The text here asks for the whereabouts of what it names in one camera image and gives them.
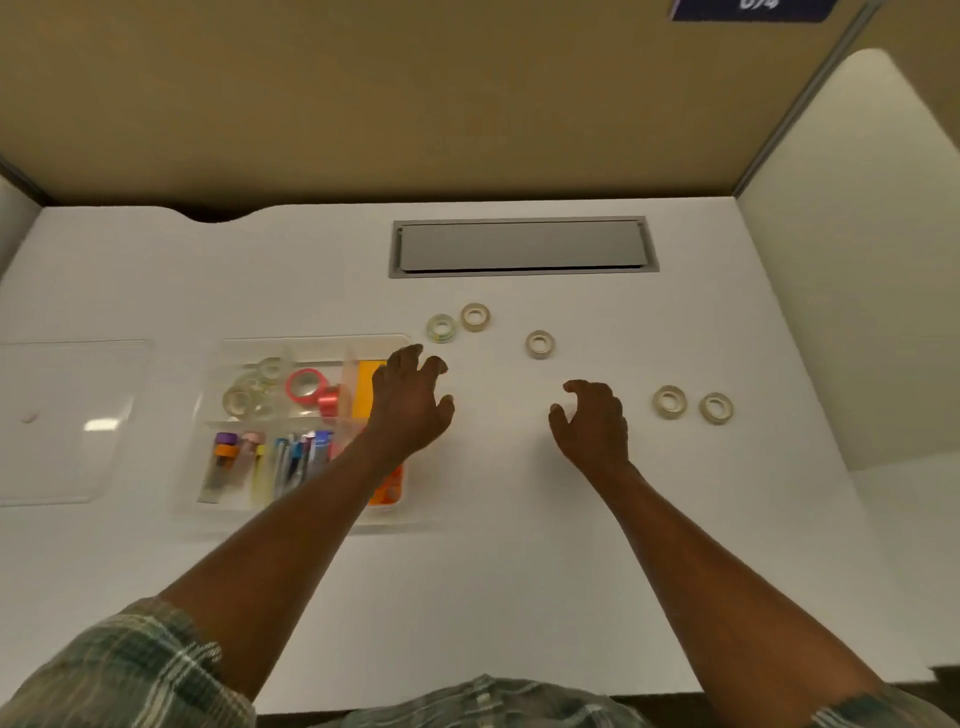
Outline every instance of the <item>clear plastic organizer tray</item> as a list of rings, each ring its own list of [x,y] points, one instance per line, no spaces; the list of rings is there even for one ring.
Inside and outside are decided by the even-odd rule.
[[[193,431],[175,490],[175,511],[201,517],[206,525],[231,528],[297,487],[299,483],[292,480],[278,483],[277,473],[285,469],[281,441],[294,443],[303,437],[310,442],[311,433],[315,438],[326,433],[323,437],[329,453],[335,456],[342,452],[367,424],[365,418],[352,414],[360,362],[384,360],[409,343],[410,337],[405,334],[222,341],[207,362],[203,389],[194,410]],[[266,359],[270,359],[268,365],[258,369]],[[322,410],[315,401],[296,403],[288,396],[287,381],[300,369],[317,370],[330,387],[339,387],[335,406]],[[225,404],[225,393],[234,387],[243,390],[240,401],[246,405],[246,411],[239,416],[228,413]],[[236,413],[238,409],[232,407],[232,411]],[[226,469],[221,471],[223,477],[211,479],[218,433],[233,433],[242,438],[245,432],[259,433],[263,440],[253,465],[248,459],[248,467],[242,469],[246,476],[232,477],[225,474],[229,471]],[[242,440],[236,445],[242,446]],[[239,457],[242,454],[232,463],[239,463]],[[314,468],[322,466],[318,458],[310,465],[310,472],[315,473]],[[369,505],[360,522],[380,522],[387,512],[397,508],[407,492],[406,480],[404,468],[396,501]],[[216,483],[216,487],[211,488],[211,483]]]

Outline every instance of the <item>plaid shirt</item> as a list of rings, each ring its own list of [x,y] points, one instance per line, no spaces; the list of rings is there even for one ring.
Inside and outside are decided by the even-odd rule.
[[[219,680],[220,645],[184,612],[144,599],[83,632],[0,709],[0,728],[253,728],[256,713]],[[331,728],[650,728],[608,697],[484,675],[407,703],[357,711]],[[849,700],[814,715],[819,728],[955,728],[905,692]]]

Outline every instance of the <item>blue sign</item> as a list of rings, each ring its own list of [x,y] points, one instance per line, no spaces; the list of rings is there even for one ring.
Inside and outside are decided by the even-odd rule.
[[[837,0],[675,0],[673,20],[820,23]]]

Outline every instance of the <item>person's right hand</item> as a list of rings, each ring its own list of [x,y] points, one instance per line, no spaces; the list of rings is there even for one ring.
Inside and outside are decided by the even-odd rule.
[[[631,468],[623,405],[607,384],[571,379],[564,385],[577,396],[577,412],[568,422],[558,404],[550,407],[553,439],[566,458],[587,478]]]

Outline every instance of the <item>clear plastic tray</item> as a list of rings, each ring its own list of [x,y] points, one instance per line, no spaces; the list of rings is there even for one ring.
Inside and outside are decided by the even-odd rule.
[[[203,389],[194,409],[194,424],[180,480],[175,489],[174,508],[182,514],[202,518],[211,527],[235,527],[273,501],[272,480],[276,466],[275,441],[292,432],[326,430],[333,433],[332,448],[343,449],[366,426],[365,419],[353,418],[352,403],[361,360],[386,359],[410,338],[405,334],[320,336],[277,339],[225,339],[208,360]],[[278,385],[265,394],[257,412],[245,419],[231,417],[223,406],[223,395],[238,377],[255,371],[268,357],[280,359]],[[320,371],[330,385],[340,386],[336,417],[322,417],[316,406],[297,404],[285,393],[287,377],[300,368]],[[209,469],[214,439],[218,432],[238,435],[254,430],[265,436],[265,452],[258,479],[246,492],[224,492],[216,503],[199,502]],[[404,469],[400,497],[391,505],[368,506],[361,522],[378,521],[378,515],[397,508],[407,492]]]

